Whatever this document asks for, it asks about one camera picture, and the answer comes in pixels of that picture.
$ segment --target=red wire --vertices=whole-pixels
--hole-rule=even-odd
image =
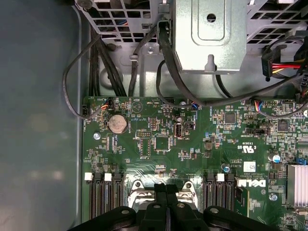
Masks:
[[[273,68],[300,68],[297,64],[273,64]]]

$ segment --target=black cable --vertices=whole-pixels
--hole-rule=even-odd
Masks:
[[[308,54],[306,53],[305,60],[304,60],[304,62],[301,64],[300,68],[299,68],[298,71],[297,71],[297,74],[298,74],[299,76],[301,76],[301,74],[303,74],[304,69],[305,69],[305,67],[307,66],[307,64],[308,64]],[[260,115],[266,116],[267,118],[279,119],[279,118],[286,118],[286,117],[290,117],[290,116],[296,115],[297,113],[303,111],[307,106],[308,106],[308,100],[306,100],[306,102],[305,102],[300,108],[298,108],[297,110],[295,110],[295,111],[293,111],[293,112],[291,112],[291,113],[285,114],[285,115],[279,115],[279,116],[278,116],[278,115],[274,115],[274,116],[273,116],[273,115],[268,115],[268,114],[266,114],[266,113],[264,113],[264,112],[262,112],[262,111],[258,111],[258,113],[259,113]]]
[[[94,91],[96,92],[96,96],[101,95],[100,89],[100,76],[99,76],[99,65],[98,65],[98,50],[96,46],[94,46],[94,59],[93,59],[93,79],[94,79]]]
[[[94,58],[94,46],[91,47],[90,49],[90,66],[89,66],[89,90],[88,90],[88,95],[89,96],[94,96],[93,92],[93,86],[94,86],[94,79],[93,79],[93,58]]]
[[[68,74],[68,72],[70,71],[70,69],[72,68],[72,66],[84,55],[84,54],[86,54],[89,50],[90,50],[90,48],[91,48],[91,46],[93,46],[99,39],[101,39],[101,36],[100,35],[97,35],[82,51],[81,51],[81,53],[67,66],[67,68],[64,70],[64,73],[63,73],[63,78],[62,78],[62,91],[63,91],[63,94],[64,94],[64,99],[65,99],[65,102],[66,102],[66,104],[67,104],[67,106],[68,106],[68,108],[69,108],[69,110],[75,115],[75,116],[77,116],[78,118],[80,118],[80,119],[92,119],[92,118],[94,118],[95,116],[97,116],[100,112],[101,112],[101,108],[99,108],[99,109],[97,109],[95,112],[93,112],[93,114],[91,114],[90,116],[82,116],[82,115],[80,115],[80,114],[78,114],[75,110],[74,110],[74,108],[73,108],[73,106],[72,106],[72,104],[71,104],[71,102],[70,102],[70,100],[69,100],[69,98],[68,98],[68,94],[67,94],[67,86],[66,86],[66,81],[67,81],[67,74]]]
[[[228,98],[232,98],[231,94],[227,91],[227,89],[225,88],[225,86],[222,83],[221,75],[215,75],[215,77],[216,77],[217,84],[218,84],[220,90],[222,91],[222,93],[224,93]]]
[[[268,114],[266,114],[266,113],[264,113],[262,111],[259,111],[258,113],[260,115],[263,115],[263,116],[265,116],[267,118],[270,118],[270,119],[280,119],[280,118],[286,118],[286,117],[294,116],[297,113],[303,111],[307,106],[308,106],[308,100],[306,100],[306,102],[300,108],[298,108],[297,110],[295,110],[295,111],[293,111],[291,113],[285,114],[285,115],[279,115],[279,116],[278,115],[274,115],[273,116],[273,115],[268,115]]]
[[[160,86],[160,81],[161,81],[161,76],[162,76],[162,66],[165,64],[165,61],[163,60],[159,65],[157,69],[157,75],[156,75],[156,92],[158,95],[158,98],[164,102],[165,104],[168,104],[170,106],[173,106],[175,108],[192,108],[191,105],[177,105],[174,103],[169,102],[161,93],[159,86]]]
[[[119,86],[117,85],[116,79],[114,77],[114,74],[112,73],[111,68],[110,68],[110,66],[109,66],[109,64],[108,64],[108,62],[107,62],[107,60],[105,58],[104,52],[102,51],[101,44],[99,42],[97,42],[95,44],[95,46],[96,46],[96,48],[98,50],[98,54],[100,55],[104,66],[105,66],[106,72],[108,74],[108,77],[109,77],[109,80],[111,82],[111,86],[112,86],[112,88],[113,88],[113,90],[115,92],[115,95],[116,96],[122,96],[121,92],[119,90]]]
[[[126,97],[127,95],[126,95],[123,83],[121,81],[120,75],[119,75],[119,73],[118,73],[118,71],[117,71],[117,69],[115,67],[114,62],[112,61],[112,59],[111,59],[111,57],[110,57],[110,55],[108,53],[108,49],[107,49],[105,43],[102,40],[99,40],[98,43],[100,45],[101,51],[103,52],[105,60],[107,61],[107,64],[109,65],[110,70],[112,71],[112,73],[113,73],[113,75],[115,77],[115,81],[116,81],[116,83],[118,85],[118,88],[119,88],[119,91],[121,93],[121,96],[125,96]]]
[[[147,44],[157,33],[157,27],[154,26],[151,31],[141,40],[141,42],[138,44],[136,49],[134,50],[134,55],[138,55],[141,48]],[[131,97],[134,94],[134,88],[137,80],[137,73],[138,73],[138,62],[132,61],[131,62],[131,79],[129,82],[128,87],[128,96]]]
[[[248,94],[244,94],[244,95],[240,95],[237,97],[232,97],[232,98],[228,98],[228,99],[217,99],[217,100],[209,100],[209,101],[201,101],[198,98],[196,98],[190,91],[189,89],[186,87],[186,85],[184,84],[184,82],[182,81],[177,66],[176,66],[176,62],[174,60],[174,56],[173,56],[173,51],[172,48],[170,46],[169,43],[169,37],[167,34],[167,30],[162,27],[160,28],[160,32],[159,32],[159,39],[158,39],[159,45],[163,51],[164,54],[164,58],[165,58],[165,62],[167,65],[167,68],[170,72],[171,77],[173,78],[175,84],[177,85],[178,89],[181,91],[181,93],[188,99],[190,99],[191,101],[194,101],[197,105],[200,106],[221,106],[221,105],[226,105],[226,104],[230,104],[230,103],[235,103],[241,100],[248,100],[256,95],[262,95],[262,94],[266,94],[280,86],[282,86],[283,84],[295,81],[297,79],[300,79],[301,76],[299,74],[296,74],[295,76],[292,76],[288,79],[285,79],[279,83],[276,83],[274,85],[271,85],[269,87],[266,87],[264,89],[260,89],[257,91],[254,91],[252,93],[248,93]]]

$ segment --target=yellow wire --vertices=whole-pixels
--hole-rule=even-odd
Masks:
[[[282,71],[282,70],[284,70],[284,68],[280,68],[280,69],[274,70],[274,71],[273,71],[273,74],[276,74],[276,73],[278,73],[278,72],[280,72],[280,71]]]
[[[305,61],[305,59],[300,59],[300,60],[296,60],[296,61],[294,61],[295,63],[302,63],[302,62],[304,62]]]

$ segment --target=power cable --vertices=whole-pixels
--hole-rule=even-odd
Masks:
[[[157,34],[157,27],[154,26],[151,31],[140,41],[136,49],[134,50],[133,55],[138,55],[141,48],[147,44],[155,35]],[[131,62],[131,79],[128,87],[128,96],[131,97],[134,94],[134,88],[136,85],[138,74],[138,60],[133,60]]]
[[[73,108],[69,98],[68,98],[68,94],[67,94],[67,75],[68,75],[68,72],[70,71],[70,69],[72,68],[72,66],[84,55],[86,54],[90,48],[99,40],[101,39],[101,36],[100,35],[97,35],[82,51],[81,53],[67,66],[67,68],[64,70],[64,73],[63,73],[63,77],[62,77],[62,91],[63,91],[63,94],[64,94],[64,99],[65,99],[65,102],[69,108],[69,110],[78,118],[80,119],[92,119],[94,118],[95,116],[97,116],[100,112],[101,112],[101,108],[97,109],[95,112],[93,112],[93,114],[91,114],[90,116],[83,116],[83,115],[80,115],[78,114],[75,109]]]

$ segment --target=metal bracket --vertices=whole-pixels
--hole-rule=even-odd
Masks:
[[[138,64],[138,59],[139,59],[139,56],[137,54],[132,54],[129,56],[129,60],[131,62],[137,62],[137,64]]]
[[[198,207],[198,198],[191,181],[185,182],[183,188],[175,194],[178,201],[189,203],[192,209]],[[142,182],[136,180],[128,196],[128,206],[133,208],[135,205],[140,205],[147,201],[155,201],[154,189],[145,189]]]
[[[159,14],[170,13],[170,4],[167,2],[167,0],[162,0],[162,3],[158,5],[158,13]]]

